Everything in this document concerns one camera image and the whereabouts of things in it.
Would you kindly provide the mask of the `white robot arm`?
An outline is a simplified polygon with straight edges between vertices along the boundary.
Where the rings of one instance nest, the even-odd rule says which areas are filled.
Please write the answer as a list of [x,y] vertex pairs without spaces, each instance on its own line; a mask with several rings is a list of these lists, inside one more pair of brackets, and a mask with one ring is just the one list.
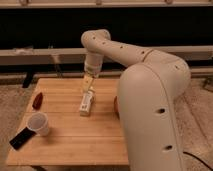
[[117,88],[120,122],[130,171],[186,171],[174,100],[191,73],[180,57],[153,48],[116,42],[105,29],[86,31],[85,75],[99,75],[104,57],[122,64]]

